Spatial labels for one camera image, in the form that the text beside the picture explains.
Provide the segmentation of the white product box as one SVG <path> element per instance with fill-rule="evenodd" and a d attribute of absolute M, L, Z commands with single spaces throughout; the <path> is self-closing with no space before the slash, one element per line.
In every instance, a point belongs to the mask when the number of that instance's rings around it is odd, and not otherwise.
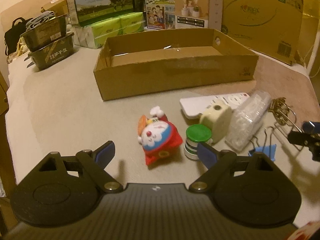
<path fill-rule="evenodd" d="M 175 27 L 221 30 L 223 0 L 175 0 Z"/>

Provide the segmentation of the red blue cat toy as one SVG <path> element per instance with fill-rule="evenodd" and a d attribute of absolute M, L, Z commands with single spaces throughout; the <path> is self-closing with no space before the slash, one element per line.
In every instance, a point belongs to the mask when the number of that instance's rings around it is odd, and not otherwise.
<path fill-rule="evenodd" d="M 137 134 L 147 166 L 174 155 L 183 142 L 176 126 L 159 106 L 150 110 L 149 118 L 146 115 L 140 117 Z"/>

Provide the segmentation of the green lid small jar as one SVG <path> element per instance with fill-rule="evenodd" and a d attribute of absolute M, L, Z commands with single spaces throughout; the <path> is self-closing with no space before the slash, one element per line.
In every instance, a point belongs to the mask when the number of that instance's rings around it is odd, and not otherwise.
<path fill-rule="evenodd" d="M 202 125 L 194 124 L 187 128 L 185 132 L 184 153 L 191 160 L 198 160 L 197 147 L 201 142 L 212 142 L 211 130 Z"/>

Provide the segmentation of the folded striped cloth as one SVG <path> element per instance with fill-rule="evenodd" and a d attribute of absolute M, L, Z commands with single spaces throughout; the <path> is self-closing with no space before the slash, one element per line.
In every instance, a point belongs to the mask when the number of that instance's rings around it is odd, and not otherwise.
<path fill-rule="evenodd" d="M 34 29 L 35 27 L 37 27 L 38 25 L 42 24 L 42 23 L 46 23 L 49 20 L 51 20 L 52 18 L 55 18 L 55 12 L 53 11 L 45 11 L 42 12 L 41 14 L 39 14 L 39 16 L 32 18 L 31 20 L 29 20 L 26 23 L 26 31 L 29 31 L 31 29 Z"/>

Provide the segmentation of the small brown cardboard box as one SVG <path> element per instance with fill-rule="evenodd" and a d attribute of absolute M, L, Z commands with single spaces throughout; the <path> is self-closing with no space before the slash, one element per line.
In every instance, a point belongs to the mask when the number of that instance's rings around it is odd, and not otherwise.
<path fill-rule="evenodd" d="M 68 15 L 66 0 L 52 0 L 41 7 L 41 12 L 53 11 L 56 16 Z"/>

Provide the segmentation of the cream tape measure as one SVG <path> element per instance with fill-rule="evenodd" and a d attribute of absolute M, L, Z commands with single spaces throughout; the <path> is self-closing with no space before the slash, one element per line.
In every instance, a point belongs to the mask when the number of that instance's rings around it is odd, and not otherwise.
<path fill-rule="evenodd" d="M 200 117 L 200 124 L 212 132 L 212 143 L 219 142 L 226 136 L 232 118 L 232 109 L 222 100 L 215 100 Z"/>

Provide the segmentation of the black bag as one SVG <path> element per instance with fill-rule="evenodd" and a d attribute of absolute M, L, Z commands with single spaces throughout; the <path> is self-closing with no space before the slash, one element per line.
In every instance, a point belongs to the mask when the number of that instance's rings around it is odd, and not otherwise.
<path fill-rule="evenodd" d="M 20 35 L 26 32 L 27 22 L 29 20 L 31 20 L 31 18 L 27 20 L 22 17 L 15 19 L 12 22 L 11 28 L 4 34 L 6 56 L 9 56 L 16 51 Z"/>

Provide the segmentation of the green tissue pack bundle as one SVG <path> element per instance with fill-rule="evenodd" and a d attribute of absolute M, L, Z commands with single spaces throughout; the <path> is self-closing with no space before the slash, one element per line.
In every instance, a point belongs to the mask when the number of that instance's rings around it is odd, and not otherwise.
<path fill-rule="evenodd" d="M 143 13 L 132 12 L 84 27 L 71 27 L 71 31 L 74 33 L 73 41 L 75 45 L 98 49 L 104 45 L 107 38 L 144 31 L 144 25 Z"/>

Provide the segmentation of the gold wire clip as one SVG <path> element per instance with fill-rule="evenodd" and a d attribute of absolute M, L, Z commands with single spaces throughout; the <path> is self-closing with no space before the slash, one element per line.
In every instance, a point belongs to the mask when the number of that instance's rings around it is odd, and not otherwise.
<path fill-rule="evenodd" d="M 291 145 L 288 137 L 290 132 L 302 133 L 302 130 L 297 125 L 297 115 L 286 103 L 284 97 L 272 99 L 268 108 L 268 113 L 272 113 L 274 123 L 264 129 L 265 138 L 269 134 L 270 142 L 275 137 L 276 141 L 280 143 L 281 147 L 290 150 L 294 148 L 298 153 L 302 151 L 303 146 Z"/>

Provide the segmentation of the large brown cardboard box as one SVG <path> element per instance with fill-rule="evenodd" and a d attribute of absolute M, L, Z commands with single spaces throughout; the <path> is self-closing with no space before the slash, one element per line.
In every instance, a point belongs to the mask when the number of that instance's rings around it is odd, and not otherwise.
<path fill-rule="evenodd" d="M 221 31 L 244 46 L 293 64 L 303 0 L 223 0 Z"/>

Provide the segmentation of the white remote control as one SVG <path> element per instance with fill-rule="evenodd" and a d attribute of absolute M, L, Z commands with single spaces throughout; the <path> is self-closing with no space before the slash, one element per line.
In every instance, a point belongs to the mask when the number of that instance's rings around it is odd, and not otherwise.
<path fill-rule="evenodd" d="M 197 96 L 192 98 L 181 98 L 180 106 L 185 117 L 188 119 L 199 119 L 200 115 L 217 100 L 223 101 L 225 105 L 235 110 L 249 98 L 247 93 L 221 94 L 209 96 Z"/>

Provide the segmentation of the small dark box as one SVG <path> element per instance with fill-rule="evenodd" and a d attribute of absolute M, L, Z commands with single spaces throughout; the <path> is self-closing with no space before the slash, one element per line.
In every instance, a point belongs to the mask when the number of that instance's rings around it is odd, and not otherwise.
<path fill-rule="evenodd" d="M 145 12 L 145 0 L 133 0 L 134 12 Z"/>

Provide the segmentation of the brown cardboard tray box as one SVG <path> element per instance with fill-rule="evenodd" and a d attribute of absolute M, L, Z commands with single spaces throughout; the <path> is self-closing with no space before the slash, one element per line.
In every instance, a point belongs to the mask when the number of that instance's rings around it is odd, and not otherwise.
<path fill-rule="evenodd" d="M 259 56 L 216 29 L 171 29 L 109 37 L 94 77 L 104 101 L 249 81 Z"/>

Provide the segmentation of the blue binder clip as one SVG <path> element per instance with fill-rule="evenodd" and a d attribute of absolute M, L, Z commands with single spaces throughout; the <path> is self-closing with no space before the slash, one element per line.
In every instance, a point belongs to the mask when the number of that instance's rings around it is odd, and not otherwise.
<path fill-rule="evenodd" d="M 250 140 L 252 144 L 252 149 L 249 150 L 248 156 L 251 157 L 254 153 L 264 153 L 270 158 L 271 161 L 275 162 L 276 160 L 276 144 L 272 144 L 272 136 L 274 134 L 274 127 L 268 126 L 264 129 L 264 141 L 260 145 L 258 142 L 258 137 L 253 136 Z"/>

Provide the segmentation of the upper black food container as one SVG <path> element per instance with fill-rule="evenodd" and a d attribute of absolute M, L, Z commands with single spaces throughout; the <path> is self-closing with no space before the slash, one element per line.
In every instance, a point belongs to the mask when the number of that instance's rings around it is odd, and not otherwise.
<path fill-rule="evenodd" d="M 31 52 L 35 52 L 52 42 L 65 37 L 66 16 L 54 17 L 47 22 L 40 23 L 21 35 L 25 44 Z"/>

